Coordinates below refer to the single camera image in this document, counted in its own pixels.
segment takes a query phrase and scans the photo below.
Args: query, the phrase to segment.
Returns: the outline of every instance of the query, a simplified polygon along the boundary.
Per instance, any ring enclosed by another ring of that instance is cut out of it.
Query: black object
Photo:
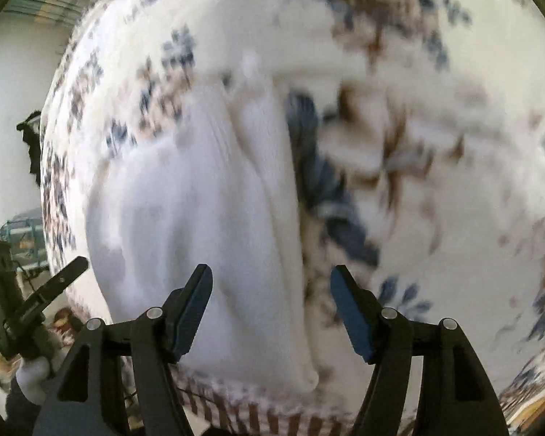
[[[38,118],[41,112],[30,113],[30,116],[23,122],[16,125],[17,131],[22,131],[22,140],[28,145],[28,156],[30,157],[30,173],[34,175],[35,182],[41,186],[41,138],[34,131],[30,121]]]
[[[89,320],[54,379],[33,434],[129,434],[119,358],[131,356],[146,435],[193,436],[168,364],[189,351],[211,291],[212,271],[199,265],[161,308],[110,326]]]
[[[17,354],[26,359],[52,358],[55,350],[42,324],[42,311],[88,267],[87,259],[77,257],[25,301],[16,283],[10,245],[0,241],[0,353],[6,359]]]
[[[491,382],[458,323],[407,320],[359,288],[345,266],[331,274],[331,292],[353,348],[375,364],[353,436],[395,436],[412,356],[424,356],[414,436],[507,436]]]

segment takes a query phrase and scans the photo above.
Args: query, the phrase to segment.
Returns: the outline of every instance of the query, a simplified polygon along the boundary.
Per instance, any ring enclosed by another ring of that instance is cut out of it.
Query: white cloth
[[[180,132],[111,161],[90,200],[90,258],[114,321],[162,304],[208,264],[214,290],[182,364],[309,392],[318,377],[288,128],[272,80],[252,65],[231,96],[220,82],[197,83]]]

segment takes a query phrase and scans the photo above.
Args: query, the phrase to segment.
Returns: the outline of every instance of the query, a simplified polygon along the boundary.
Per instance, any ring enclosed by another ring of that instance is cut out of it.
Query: white wall
[[[39,188],[28,173],[28,146],[16,125],[41,110],[70,35],[29,17],[0,16],[0,226],[40,205]],[[0,390],[0,411],[3,411]]]

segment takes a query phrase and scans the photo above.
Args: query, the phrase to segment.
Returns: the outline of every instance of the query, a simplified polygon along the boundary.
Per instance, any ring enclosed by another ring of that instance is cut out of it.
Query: white towel
[[[115,321],[162,304],[208,264],[214,291],[182,364],[305,393],[318,377],[288,129],[270,78],[252,71],[241,85],[229,97],[197,82],[180,132],[109,165],[90,198],[90,258]]]

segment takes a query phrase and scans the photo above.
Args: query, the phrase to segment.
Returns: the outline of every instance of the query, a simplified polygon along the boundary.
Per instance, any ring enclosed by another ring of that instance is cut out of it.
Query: silver screw
[[[163,314],[163,310],[160,307],[154,307],[150,308],[148,312],[146,313],[147,317],[150,320],[155,320],[156,318],[159,318]]]
[[[101,320],[99,318],[91,318],[86,326],[89,331],[94,331],[101,326]]]
[[[387,320],[393,320],[397,316],[397,311],[393,308],[384,308],[382,310],[382,316]]]
[[[455,322],[455,320],[453,320],[452,318],[444,318],[442,320],[442,325],[447,329],[447,330],[455,330],[457,327],[458,327],[458,323]]]

